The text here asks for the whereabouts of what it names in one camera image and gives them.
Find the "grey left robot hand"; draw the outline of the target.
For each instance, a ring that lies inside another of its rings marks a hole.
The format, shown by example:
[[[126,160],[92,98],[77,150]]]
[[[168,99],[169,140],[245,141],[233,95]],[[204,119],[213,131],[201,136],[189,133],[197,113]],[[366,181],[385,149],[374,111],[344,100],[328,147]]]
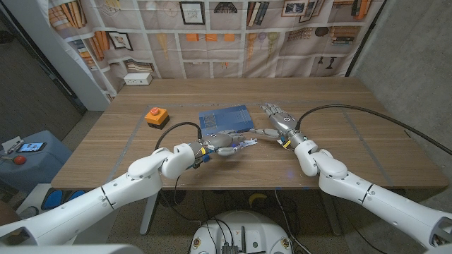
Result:
[[[238,152],[240,143],[245,141],[241,133],[234,130],[220,131],[210,135],[203,135],[198,141],[189,144],[196,159],[200,159],[210,153],[216,153],[222,157],[229,157]]]

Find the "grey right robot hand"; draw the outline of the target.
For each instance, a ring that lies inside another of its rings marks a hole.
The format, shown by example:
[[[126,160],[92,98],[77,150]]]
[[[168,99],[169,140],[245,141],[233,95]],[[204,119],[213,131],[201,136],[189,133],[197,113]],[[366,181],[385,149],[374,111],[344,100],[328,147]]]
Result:
[[[295,118],[276,104],[265,103],[260,108],[264,111],[274,128],[251,128],[249,132],[278,139],[285,149],[295,149],[308,138],[298,129]]]

